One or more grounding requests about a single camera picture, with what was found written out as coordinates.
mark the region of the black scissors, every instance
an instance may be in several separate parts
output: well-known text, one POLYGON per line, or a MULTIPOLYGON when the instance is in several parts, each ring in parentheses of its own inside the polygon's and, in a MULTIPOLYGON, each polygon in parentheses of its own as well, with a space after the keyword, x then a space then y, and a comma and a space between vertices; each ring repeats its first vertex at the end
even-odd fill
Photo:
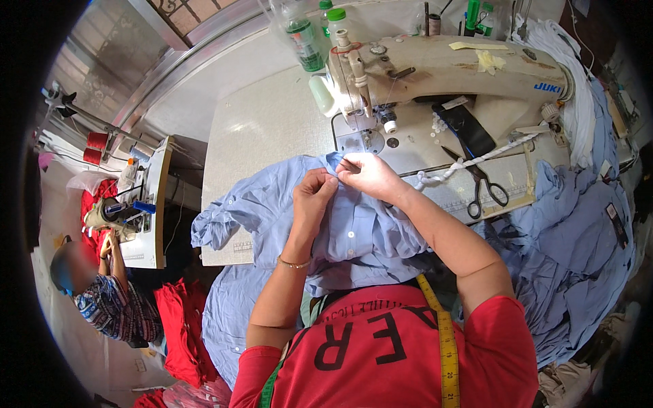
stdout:
MULTIPOLYGON (((465 146, 462 140, 460 141, 460 145, 462 146, 462 150, 465 152, 465 157, 467 158, 467 160, 472 160, 473 157, 471 156, 471 153, 467 150, 467 146, 465 146)), ((455 161, 458 161, 458 159, 460 158, 460 156, 457 155, 453 150, 448 149, 445 146, 442 146, 442 149, 445 151, 447 155, 449 155, 449 157, 451 157, 455 161)), ((481 197, 479 196, 479 193, 481 192, 481 180, 485 180, 485 183, 488 186, 488 192, 490 193, 490 197, 492 197, 492 200, 494 200, 501 207, 505 207, 506 205, 508 205, 508 200, 509 200, 508 192, 497 183, 490 183, 490 179, 488 179, 488 175, 486 172, 481 170, 477 165, 466 167, 466 169, 468 172, 471 173, 471 175, 474 177, 474 181, 476 182, 474 201, 470 202, 470 204, 467 206, 467 214, 469 214, 472 219, 481 218, 481 197)))

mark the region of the yellow measuring tape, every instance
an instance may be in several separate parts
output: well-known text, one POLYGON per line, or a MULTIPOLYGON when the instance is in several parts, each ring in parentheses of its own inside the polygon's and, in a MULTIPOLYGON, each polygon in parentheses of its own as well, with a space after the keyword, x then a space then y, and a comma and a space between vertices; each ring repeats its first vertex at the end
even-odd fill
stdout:
POLYGON ((424 274, 417 276, 417 283, 431 309, 438 314, 440 336, 440 368, 442 371, 442 408, 460 408, 460 382, 458 380, 458 347, 453 331, 451 315, 442 308, 436 294, 424 274))

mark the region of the juki sewing machine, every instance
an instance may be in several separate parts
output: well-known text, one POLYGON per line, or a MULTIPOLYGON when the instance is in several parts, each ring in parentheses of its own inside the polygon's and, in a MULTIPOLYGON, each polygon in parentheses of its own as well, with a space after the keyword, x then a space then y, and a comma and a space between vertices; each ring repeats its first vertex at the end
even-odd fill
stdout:
POLYGON ((346 30, 333 35, 338 46, 329 53, 325 82, 342 113, 332 118, 332 130, 343 153, 369 151, 397 173, 414 174, 450 164, 434 142, 451 145, 456 137, 466 138, 477 157, 508 144, 515 129, 545 120, 558 145, 565 143, 557 104, 572 98, 575 84, 569 69, 543 51, 471 37, 385 38, 361 44, 350 42, 346 30), (477 50, 450 47, 461 41, 503 48, 479 51, 505 64, 492 70, 494 74, 480 72, 483 62, 477 50), (431 126, 433 117, 440 116, 448 128, 431 126), (422 154, 425 149, 430 152, 422 154))

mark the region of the gold bracelet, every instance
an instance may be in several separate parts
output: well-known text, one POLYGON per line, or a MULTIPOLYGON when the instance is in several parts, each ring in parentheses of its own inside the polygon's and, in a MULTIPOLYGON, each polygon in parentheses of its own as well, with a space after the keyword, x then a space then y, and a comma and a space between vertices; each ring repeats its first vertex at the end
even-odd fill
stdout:
POLYGON ((302 269, 302 268, 305 268, 305 267, 307 267, 307 266, 309 266, 311 264, 310 259, 307 262, 304 262, 303 264, 291 264, 291 263, 288 263, 288 262, 284 261, 283 259, 281 259, 281 255, 279 255, 277 257, 277 262, 282 264, 282 265, 286 265, 288 268, 295 268, 295 269, 302 269))

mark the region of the red t-shirt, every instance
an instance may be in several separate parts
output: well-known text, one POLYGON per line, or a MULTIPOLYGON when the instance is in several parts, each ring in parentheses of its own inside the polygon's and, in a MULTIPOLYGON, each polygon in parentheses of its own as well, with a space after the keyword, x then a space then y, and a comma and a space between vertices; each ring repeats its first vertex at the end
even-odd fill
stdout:
MULTIPOLYGON (((295 335, 272 407, 439 407, 437 326, 436 313, 415 287, 348 294, 295 335)), ((464 332, 455 323, 454 331, 461 406, 532 406, 535 347, 518 301, 489 299, 472 312, 464 332)), ((245 350, 229 406, 256 407, 280 357, 275 347, 245 350)))

